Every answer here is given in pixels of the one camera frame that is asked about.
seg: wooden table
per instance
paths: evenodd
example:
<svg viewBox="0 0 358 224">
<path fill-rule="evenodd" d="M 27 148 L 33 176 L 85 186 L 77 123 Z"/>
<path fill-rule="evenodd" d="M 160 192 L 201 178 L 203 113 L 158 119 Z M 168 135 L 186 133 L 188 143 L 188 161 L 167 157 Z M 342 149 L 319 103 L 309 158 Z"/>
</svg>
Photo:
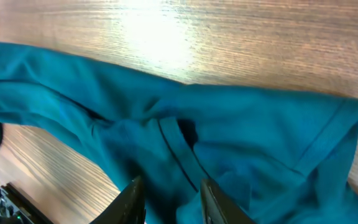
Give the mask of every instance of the wooden table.
<svg viewBox="0 0 358 224">
<path fill-rule="evenodd" d="M 0 0 L 0 41 L 184 83 L 358 97 L 356 0 Z M 358 189 L 358 150 L 350 180 Z M 99 168 L 37 128 L 6 126 L 6 181 L 56 223 L 88 223 L 117 195 Z"/>
</svg>

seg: cloth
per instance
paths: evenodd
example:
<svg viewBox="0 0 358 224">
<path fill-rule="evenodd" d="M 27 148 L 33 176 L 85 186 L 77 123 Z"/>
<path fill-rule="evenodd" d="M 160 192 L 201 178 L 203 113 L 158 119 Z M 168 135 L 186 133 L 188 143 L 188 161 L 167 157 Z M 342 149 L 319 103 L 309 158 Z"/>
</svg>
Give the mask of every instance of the cloth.
<svg viewBox="0 0 358 224">
<path fill-rule="evenodd" d="M 121 190 L 140 175 L 148 224 L 202 223 L 203 178 L 257 223 L 358 223 L 357 99 L 184 85 L 0 43 L 0 121 L 46 129 Z"/>
</svg>

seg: wood grain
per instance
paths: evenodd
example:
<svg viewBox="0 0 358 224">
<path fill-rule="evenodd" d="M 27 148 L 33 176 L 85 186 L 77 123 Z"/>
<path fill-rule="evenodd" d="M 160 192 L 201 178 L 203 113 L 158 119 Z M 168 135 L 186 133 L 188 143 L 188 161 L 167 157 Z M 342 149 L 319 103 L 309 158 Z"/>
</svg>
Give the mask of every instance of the wood grain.
<svg viewBox="0 0 358 224">
<path fill-rule="evenodd" d="M 358 98 L 356 0 L 0 0 L 0 41 L 84 55 L 184 83 Z M 43 131 L 8 128 L 10 140 L 1 153 L 26 170 L 29 181 L 66 203 L 73 218 L 85 222 L 112 199 L 114 187 L 89 161 Z M 358 189 L 358 150 L 350 178 Z M 49 214 L 67 223 L 64 215 Z"/>
</svg>

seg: teal fabric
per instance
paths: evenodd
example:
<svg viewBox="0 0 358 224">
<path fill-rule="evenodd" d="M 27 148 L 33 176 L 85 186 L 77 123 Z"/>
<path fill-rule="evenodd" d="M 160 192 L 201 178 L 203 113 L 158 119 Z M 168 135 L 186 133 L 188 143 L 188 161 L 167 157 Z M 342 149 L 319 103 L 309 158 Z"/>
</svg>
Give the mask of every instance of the teal fabric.
<svg viewBox="0 0 358 224">
<path fill-rule="evenodd" d="M 358 223 L 357 99 L 184 85 L 0 43 L 0 121 L 46 129 L 121 190 L 142 176 L 148 224 L 202 223 L 203 178 L 257 223 Z"/>
</svg>

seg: blue garment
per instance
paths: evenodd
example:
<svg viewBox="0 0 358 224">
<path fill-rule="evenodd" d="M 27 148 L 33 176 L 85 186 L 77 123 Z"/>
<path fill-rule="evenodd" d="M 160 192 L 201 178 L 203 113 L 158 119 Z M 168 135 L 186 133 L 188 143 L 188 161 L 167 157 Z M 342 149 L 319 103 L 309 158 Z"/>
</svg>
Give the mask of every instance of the blue garment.
<svg viewBox="0 0 358 224">
<path fill-rule="evenodd" d="M 0 43 L 0 121 L 46 129 L 121 190 L 141 175 L 148 224 L 202 223 L 208 177 L 257 223 L 358 223 L 357 99 L 184 85 Z"/>
</svg>

